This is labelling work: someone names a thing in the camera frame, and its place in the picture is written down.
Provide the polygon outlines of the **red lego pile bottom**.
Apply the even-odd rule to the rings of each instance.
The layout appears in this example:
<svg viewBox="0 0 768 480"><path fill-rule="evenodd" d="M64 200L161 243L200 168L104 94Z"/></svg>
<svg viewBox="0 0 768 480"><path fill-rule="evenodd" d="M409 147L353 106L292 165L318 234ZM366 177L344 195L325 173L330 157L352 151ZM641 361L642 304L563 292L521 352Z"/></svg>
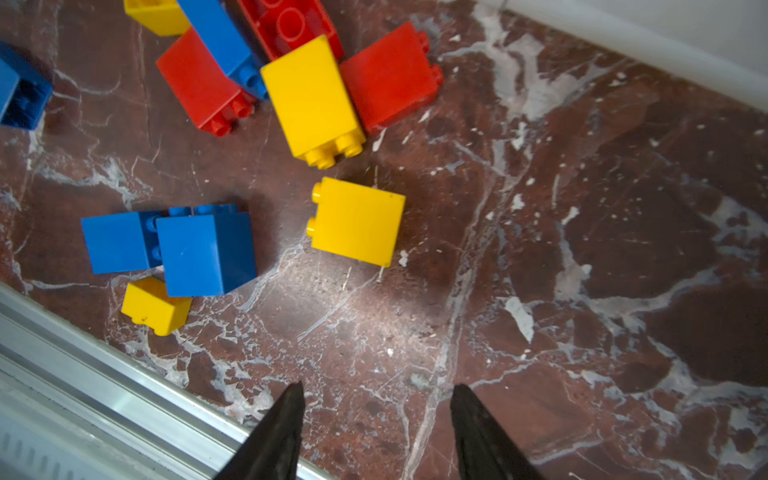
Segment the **red lego pile bottom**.
<svg viewBox="0 0 768 480"><path fill-rule="evenodd" d="M201 131L223 137L258 103L220 70L198 34L188 29L156 61L156 66Z"/></svg>

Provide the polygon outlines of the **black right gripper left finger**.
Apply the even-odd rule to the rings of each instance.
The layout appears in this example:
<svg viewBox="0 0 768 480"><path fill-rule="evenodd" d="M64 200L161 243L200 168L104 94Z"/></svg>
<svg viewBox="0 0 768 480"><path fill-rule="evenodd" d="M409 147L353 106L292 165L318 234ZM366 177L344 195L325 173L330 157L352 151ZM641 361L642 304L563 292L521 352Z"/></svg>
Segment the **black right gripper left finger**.
<svg viewBox="0 0 768 480"><path fill-rule="evenodd" d="M299 381L285 389L214 479L296 479L304 412Z"/></svg>

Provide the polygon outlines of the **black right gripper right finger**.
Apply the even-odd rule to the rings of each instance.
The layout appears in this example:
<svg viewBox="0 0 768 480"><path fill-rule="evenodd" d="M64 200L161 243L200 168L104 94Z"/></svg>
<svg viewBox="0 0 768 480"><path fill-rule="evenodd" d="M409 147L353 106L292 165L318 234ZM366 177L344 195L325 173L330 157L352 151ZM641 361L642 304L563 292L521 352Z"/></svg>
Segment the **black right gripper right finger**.
<svg viewBox="0 0 768 480"><path fill-rule="evenodd" d="M454 386L450 411L461 479L543 479L468 385Z"/></svg>

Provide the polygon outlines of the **yellow lego pile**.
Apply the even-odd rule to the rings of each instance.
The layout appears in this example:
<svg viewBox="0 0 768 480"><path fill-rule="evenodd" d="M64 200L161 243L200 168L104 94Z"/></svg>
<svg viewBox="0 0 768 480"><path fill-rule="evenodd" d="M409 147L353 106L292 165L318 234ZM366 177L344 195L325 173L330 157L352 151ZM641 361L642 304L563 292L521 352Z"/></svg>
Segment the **yellow lego pile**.
<svg viewBox="0 0 768 480"><path fill-rule="evenodd" d="M359 155L366 141L326 36L261 68L291 154L320 170Z"/></svg>

